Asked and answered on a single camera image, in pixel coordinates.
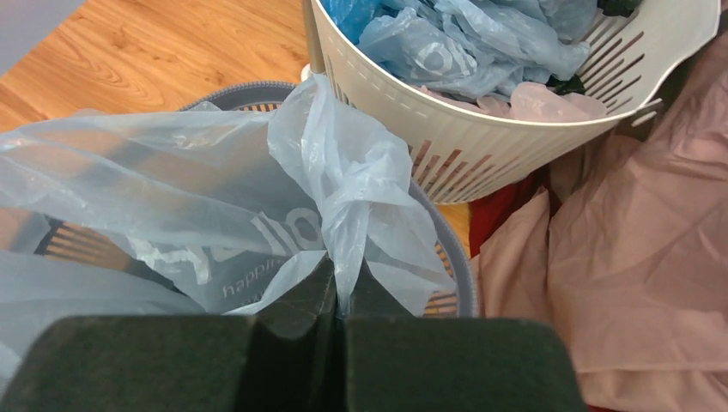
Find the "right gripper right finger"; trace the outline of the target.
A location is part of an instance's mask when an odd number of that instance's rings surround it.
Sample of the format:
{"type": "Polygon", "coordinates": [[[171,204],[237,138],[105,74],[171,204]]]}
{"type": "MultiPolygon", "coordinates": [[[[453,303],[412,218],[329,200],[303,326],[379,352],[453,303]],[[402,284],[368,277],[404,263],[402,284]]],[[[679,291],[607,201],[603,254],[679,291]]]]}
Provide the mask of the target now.
{"type": "Polygon", "coordinates": [[[346,411],[584,411],[573,363],[546,324],[418,318],[363,265],[343,322],[346,411]]]}

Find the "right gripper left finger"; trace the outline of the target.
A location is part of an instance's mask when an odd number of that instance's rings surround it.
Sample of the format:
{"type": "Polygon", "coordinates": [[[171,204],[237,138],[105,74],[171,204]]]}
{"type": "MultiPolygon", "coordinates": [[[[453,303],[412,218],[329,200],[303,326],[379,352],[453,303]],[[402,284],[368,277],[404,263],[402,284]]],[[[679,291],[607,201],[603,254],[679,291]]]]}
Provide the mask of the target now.
{"type": "Polygon", "coordinates": [[[4,411],[315,411],[336,291],[318,252],[252,315],[113,270],[3,253],[4,411]]]}

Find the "light blue plastic bag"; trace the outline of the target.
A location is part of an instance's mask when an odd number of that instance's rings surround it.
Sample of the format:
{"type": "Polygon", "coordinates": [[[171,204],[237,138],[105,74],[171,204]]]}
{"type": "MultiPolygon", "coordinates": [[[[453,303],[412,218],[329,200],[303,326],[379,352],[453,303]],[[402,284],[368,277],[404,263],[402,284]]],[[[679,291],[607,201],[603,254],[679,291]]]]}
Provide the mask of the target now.
{"type": "Polygon", "coordinates": [[[361,266],[410,313],[451,292],[407,144],[316,75],[270,112],[88,111],[1,135],[1,204],[107,236],[160,275],[5,251],[1,382],[60,318],[249,315],[329,258],[342,313],[361,266]]]}

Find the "grey mesh trash bin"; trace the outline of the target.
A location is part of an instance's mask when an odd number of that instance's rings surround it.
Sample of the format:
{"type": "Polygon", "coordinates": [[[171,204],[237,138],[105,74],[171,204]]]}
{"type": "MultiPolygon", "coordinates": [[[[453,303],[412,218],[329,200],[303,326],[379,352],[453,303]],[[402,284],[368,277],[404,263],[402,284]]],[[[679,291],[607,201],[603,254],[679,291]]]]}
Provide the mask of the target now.
{"type": "MultiPolygon", "coordinates": [[[[294,84],[279,81],[245,82],[233,85],[184,106],[190,110],[205,102],[227,111],[270,112],[279,107],[294,90],[294,84]]],[[[474,317],[478,297],[472,280],[470,262],[457,235],[446,219],[417,183],[413,183],[410,195],[418,200],[430,214],[437,231],[436,253],[446,273],[455,281],[452,292],[437,292],[428,302],[424,315],[430,318],[474,317]]],[[[95,231],[49,217],[50,231],[39,242],[34,253],[63,261],[88,264],[121,270],[172,290],[176,287],[146,263],[136,260],[113,244],[106,236],[95,231]]]]}

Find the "white slotted laundry basket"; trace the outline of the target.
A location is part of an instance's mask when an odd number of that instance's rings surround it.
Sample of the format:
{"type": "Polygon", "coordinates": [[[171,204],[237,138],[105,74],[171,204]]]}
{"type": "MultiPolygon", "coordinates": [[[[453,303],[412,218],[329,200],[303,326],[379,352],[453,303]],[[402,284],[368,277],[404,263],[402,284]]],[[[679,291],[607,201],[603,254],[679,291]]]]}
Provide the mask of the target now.
{"type": "Polygon", "coordinates": [[[645,1],[626,18],[598,15],[585,37],[592,52],[579,77],[607,115],[558,124],[485,116],[423,94],[358,51],[322,4],[312,4],[336,97],[406,141],[414,179],[444,204],[485,197],[625,119],[649,119],[659,87],[718,34],[726,15],[718,1],[645,1]]]}

